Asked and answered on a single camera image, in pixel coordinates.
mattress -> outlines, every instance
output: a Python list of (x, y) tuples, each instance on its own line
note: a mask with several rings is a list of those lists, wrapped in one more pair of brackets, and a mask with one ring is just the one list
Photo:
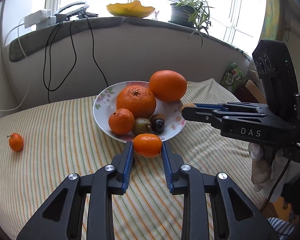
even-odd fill
[[(11, 239), (68, 174), (94, 173), (122, 153), (124, 143), (96, 125), (92, 107), (96, 96), (56, 102), (21, 111), (0, 120), (0, 226)], [(238, 101), (213, 79), (189, 82), (183, 103)], [(12, 152), (7, 135), (19, 133), (25, 145)], [(203, 173), (227, 173), (260, 207), (262, 192), (254, 192), (248, 143), (220, 136), (209, 124), (186, 122), (169, 140), (174, 153)], [(116, 239), (179, 239), (183, 196), (171, 195), (165, 184), (161, 157), (135, 156), (124, 196), (113, 196)], [(82, 239), (86, 239), (89, 196), (84, 211)], [(207, 198), (210, 239), (213, 224)]]

white cable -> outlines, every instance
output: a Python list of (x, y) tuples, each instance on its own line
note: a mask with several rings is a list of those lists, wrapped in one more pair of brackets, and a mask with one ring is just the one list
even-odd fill
[(11, 31), (8, 32), (8, 34), (7, 34), (7, 36), (6, 36), (5, 40), (4, 40), (3, 47), (6, 46), (6, 43), (7, 43), (7, 39), (8, 39), (9, 34), (10, 34), (13, 30), (15, 30), (16, 28), (18, 28), (18, 27), (20, 27), (20, 26), (22, 26), (22, 25), (24, 25), (24, 23), (19, 24), (18, 26), (14, 27)]
[[(14, 28), (8, 33), (8, 35), (9, 35), (14, 29), (18, 28), (18, 41), (19, 41), (19, 45), (20, 45), (20, 48), (21, 48), (21, 50), (22, 50), (23, 55), (25, 56), (25, 59), (27, 59), (27, 56), (26, 56), (26, 54), (25, 54), (25, 52), (24, 52), (24, 50), (23, 50), (23, 48), (22, 48), (22, 46), (21, 46), (20, 36), (19, 36), (19, 27), (23, 25), (23, 24), (20, 24), (20, 23), (22, 22), (22, 20), (24, 20), (24, 17), (20, 20), (18, 26), (14, 27)], [(30, 89), (30, 84), (31, 84), (31, 67), (30, 67), (30, 78), (29, 78), (28, 90), (27, 90), (27, 93), (26, 93), (25, 97), (24, 97), (23, 100), (21, 101), (20, 105), (18, 105), (16, 108), (13, 108), (13, 109), (8, 109), (8, 110), (1, 110), (1, 109), (0, 109), (0, 112), (7, 112), (7, 111), (13, 111), (13, 110), (18, 109), (18, 108), (22, 105), (23, 101), (25, 101), (25, 99), (26, 99), (26, 96), (27, 96), (27, 94), (28, 94), (28, 92), (29, 92), (29, 89)]]

floral plate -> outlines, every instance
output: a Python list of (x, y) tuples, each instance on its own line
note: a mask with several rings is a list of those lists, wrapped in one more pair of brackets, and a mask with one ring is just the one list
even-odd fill
[[(148, 82), (143, 81), (128, 81), (121, 82), (112, 85), (105, 90), (103, 90), (96, 98), (93, 104), (93, 116), (96, 120), (97, 125), (103, 132), (109, 135), (111, 138), (117, 141), (126, 143), (127, 141), (132, 141), (134, 135), (132, 132), (127, 135), (115, 135), (109, 128), (108, 120), (110, 115), (116, 110), (116, 99), (117, 95), (127, 86), (140, 85), (148, 88)], [(158, 136), (162, 141), (166, 141), (176, 136), (183, 129), (186, 121), (181, 116), (181, 106), (182, 102), (176, 101), (172, 103), (165, 103), (162, 101), (157, 101), (157, 107), (154, 114), (163, 114), (165, 116), (165, 130)]]

gloved hand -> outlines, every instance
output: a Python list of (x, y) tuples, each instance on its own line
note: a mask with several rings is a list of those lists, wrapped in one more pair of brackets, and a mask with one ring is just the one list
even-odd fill
[[(282, 150), (279, 149), (270, 167), (269, 163), (267, 163), (264, 159), (264, 149), (261, 145), (249, 143), (248, 149), (252, 158), (251, 181), (254, 184), (254, 190), (256, 192), (262, 190), (265, 196), (268, 197), (273, 185), (280, 176), (288, 160), (282, 157)], [(300, 163), (291, 161), (287, 171), (273, 192), (270, 202), (274, 203), (277, 201), (284, 184), (293, 183), (299, 177)]]

green package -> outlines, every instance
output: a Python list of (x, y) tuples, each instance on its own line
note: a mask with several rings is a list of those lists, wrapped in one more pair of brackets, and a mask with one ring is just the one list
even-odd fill
[(232, 63), (222, 79), (221, 86), (231, 93), (234, 93), (235, 89), (243, 86), (245, 82), (246, 79), (242, 75), (238, 66), (235, 63)]

